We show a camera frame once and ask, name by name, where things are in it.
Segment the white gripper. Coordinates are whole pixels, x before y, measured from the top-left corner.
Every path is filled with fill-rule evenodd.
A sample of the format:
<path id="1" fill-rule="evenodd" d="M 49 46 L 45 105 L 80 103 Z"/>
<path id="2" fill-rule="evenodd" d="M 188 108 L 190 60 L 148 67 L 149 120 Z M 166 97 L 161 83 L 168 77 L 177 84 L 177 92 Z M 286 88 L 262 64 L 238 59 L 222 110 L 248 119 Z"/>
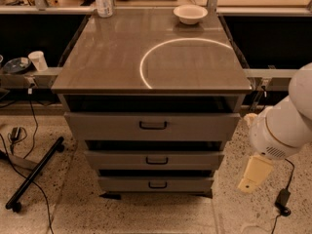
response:
<path id="1" fill-rule="evenodd" d="M 271 133 L 267 124 L 267 115 L 271 109 L 272 106 L 268 106 L 259 114 L 248 113 L 244 116 L 249 127 L 250 144 L 259 154 L 249 157 L 238 183 L 238 189 L 244 193 L 253 193 L 269 177 L 273 171 L 271 160 L 283 160 L 300 151 L 300 147 L 286 145 Z"/>

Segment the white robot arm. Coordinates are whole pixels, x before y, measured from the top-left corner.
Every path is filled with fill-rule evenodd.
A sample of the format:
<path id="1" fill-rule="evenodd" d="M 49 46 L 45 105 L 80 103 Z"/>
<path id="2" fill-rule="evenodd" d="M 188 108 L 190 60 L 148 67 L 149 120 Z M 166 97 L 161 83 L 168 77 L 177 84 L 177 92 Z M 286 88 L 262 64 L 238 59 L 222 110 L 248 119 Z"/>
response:
<path id="1" fill-rule="evenodd" d="M 244 119 L 255 154 L 249 157 L 238 188 L 252 193 L 269 177 L 274 160 L 293 156 L 312 141 L 312 63 L 293 75 L 287 97 Z"/>

